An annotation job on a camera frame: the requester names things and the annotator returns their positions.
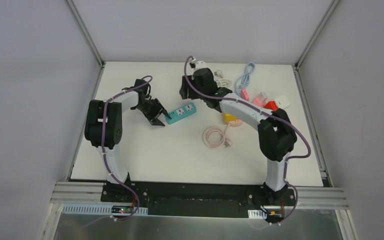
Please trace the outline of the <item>teal power strip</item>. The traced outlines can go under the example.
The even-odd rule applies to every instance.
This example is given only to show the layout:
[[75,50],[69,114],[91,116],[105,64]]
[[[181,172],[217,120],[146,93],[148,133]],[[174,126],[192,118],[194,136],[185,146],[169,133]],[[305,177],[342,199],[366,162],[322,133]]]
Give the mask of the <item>teal power strip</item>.
[[168,113],[168,116],[165,117],[165,119],[169,125],[172,125],[187,117],[192,116],[196,112],[197,112],[197,107],[195,106],[194,103],[190,102],[180,108],[170,111]]

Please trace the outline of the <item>yellow cube adapter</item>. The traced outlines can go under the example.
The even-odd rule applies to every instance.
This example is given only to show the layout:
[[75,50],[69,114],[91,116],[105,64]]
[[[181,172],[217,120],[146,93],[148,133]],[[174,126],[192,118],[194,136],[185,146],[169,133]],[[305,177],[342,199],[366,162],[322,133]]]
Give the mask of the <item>yellow cube adapter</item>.
[[221,115],[222,115],[222,119],[225,123],[236,122],[238,120],[235,116],[228,114],[228,113],[223,112]]

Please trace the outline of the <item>pink power strip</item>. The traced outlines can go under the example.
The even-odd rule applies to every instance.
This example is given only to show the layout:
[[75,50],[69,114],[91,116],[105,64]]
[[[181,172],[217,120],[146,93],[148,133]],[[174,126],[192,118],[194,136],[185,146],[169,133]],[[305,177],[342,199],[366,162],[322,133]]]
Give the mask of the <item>pink power strip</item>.
[[264,96],[257,96],[252,103],[260,108],[263,108],[267,104],[267,98]]

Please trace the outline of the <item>red cube adapter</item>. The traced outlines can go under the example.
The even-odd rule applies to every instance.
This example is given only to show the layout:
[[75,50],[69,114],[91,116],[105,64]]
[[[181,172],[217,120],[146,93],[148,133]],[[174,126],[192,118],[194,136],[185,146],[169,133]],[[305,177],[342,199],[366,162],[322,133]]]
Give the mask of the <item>red cube adapter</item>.
[[277,111],[279,109],[279,107],[276,105],[274,101],[267,102],[264,108],[271,111]]

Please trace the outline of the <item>white cube adapter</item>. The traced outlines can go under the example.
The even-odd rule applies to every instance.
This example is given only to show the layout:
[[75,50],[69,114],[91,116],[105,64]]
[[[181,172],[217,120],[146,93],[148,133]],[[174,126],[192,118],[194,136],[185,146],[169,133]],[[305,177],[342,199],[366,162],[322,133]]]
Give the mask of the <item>white cube adapter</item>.
[[280,109],[287,109],[291,105],[289,98],[285,95],[280,95],[276,97],[274,99],[274,103]]

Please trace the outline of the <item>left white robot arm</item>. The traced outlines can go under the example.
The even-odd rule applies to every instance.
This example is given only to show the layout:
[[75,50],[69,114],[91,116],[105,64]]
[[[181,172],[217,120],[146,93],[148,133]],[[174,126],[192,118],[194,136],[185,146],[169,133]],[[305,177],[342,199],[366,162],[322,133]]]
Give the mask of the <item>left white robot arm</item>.
[[106,181],[117,184],[113,195],[123,203],[135,194],[127,183],[130,176],[126,165],[117,163],[117,146],[123,135],[123,113],[138,110],[151,126],[157,127],[165,126],[159,117],[169,115],[162,103],[151,96],[152,80],[151,75],[146,75],[136,79],[133,86],[123,88],[109,99],[92,99],[88,104],[84,137],[101,156],[107,172]]

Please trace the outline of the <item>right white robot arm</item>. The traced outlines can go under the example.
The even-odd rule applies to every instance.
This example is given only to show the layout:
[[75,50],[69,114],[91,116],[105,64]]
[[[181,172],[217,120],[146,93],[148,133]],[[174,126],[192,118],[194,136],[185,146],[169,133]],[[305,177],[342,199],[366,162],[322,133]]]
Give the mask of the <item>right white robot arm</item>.
[[201,99],[207,107],[232,115],[257,131],[259,148],[267,158],[267,176],[262,185],[264,200],[276,205],[291,187],[287,181],[288,160],[308,158],[312,151],[304,135],[291,124],[282,108],[269,110],[219,87],[204,61],[188,56],[183,67],[182,99]]

